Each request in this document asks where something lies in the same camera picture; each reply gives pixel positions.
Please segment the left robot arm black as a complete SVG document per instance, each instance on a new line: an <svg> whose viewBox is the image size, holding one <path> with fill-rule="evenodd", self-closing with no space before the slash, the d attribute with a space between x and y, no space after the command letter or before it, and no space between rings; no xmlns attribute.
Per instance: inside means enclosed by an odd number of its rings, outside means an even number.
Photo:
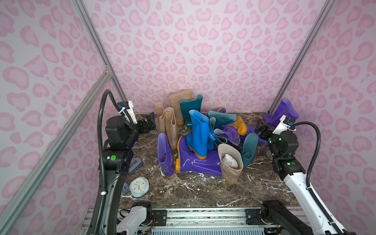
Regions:
<svg viewBox="0 0 376 235"><path fill-rule="evenodd" d="M121 190L129 174L133 159L133 146L141 134L156 129L155 114L146 115L137 124L124 116L114 116L106 121L108 139L102 144L99 153L99 189L88 235L116 235L117 215Z"/></svg>

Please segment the beige boot with paper stuffing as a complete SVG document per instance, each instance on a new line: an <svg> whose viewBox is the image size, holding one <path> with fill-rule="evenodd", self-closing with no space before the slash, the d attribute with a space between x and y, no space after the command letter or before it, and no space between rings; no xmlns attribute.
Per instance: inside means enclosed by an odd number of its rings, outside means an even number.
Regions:
<svg viewBox="0 0 376 235"><path fill-rule="evenodd" d="M230 145L220 144L218 155L222 177L230 185L236 184L243 170L240 152Z"/></svg>

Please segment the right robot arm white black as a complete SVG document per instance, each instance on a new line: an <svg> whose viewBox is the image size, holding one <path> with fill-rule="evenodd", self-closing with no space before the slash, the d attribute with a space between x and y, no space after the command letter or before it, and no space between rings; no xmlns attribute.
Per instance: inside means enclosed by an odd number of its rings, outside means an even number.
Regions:
<svg viewBox="0 0 376 235"><path fill-rule="evenodd" d="M294 132L300 125L309 125L316 133L316 146L307 170L295 158L299 143ZM306 225L279 200L263 201L259 215L249 218L247 224L251 225L259 221L266 225L277 223L291 235L350 234L330 212L310 182L311 173L321 147L319 128L309 121L295 123L294 119L282 116L280 123L275 128L261 119L258 120L255 132L260 134L261 139L267 141L272 155L274 172L294 194L309 224Z"/></svg>

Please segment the blue boot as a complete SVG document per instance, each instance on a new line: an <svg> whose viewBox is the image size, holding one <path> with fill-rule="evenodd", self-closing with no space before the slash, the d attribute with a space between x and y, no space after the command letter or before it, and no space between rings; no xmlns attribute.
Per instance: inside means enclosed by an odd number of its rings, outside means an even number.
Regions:
<svg viewBox="0 0 376 235"><path fill-rule="evenodd" d="M209 118L197 110L190 110L192 133L187 135L187 145L200 160L207 157L208 151L214 150L213 136Z"/></svg>

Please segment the beige boot pair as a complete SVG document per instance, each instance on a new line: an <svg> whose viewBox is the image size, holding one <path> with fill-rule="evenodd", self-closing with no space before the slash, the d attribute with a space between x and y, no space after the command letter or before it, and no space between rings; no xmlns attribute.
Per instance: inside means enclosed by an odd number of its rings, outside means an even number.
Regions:
<svg viewBox="0 0 376 235"><path fill-rule="evenodd" d="M159 133L165 133L165 109L162 103L157 103L156 106L156 129Z"/></svg>
<svg viewBox="0 0 376 235"><path fill-rule="evenodd" d="M168 143L171 149L177 149L179 140L179 127L176 122L174 109L168 107L164 110L165 115L165 131Z"/></svg>

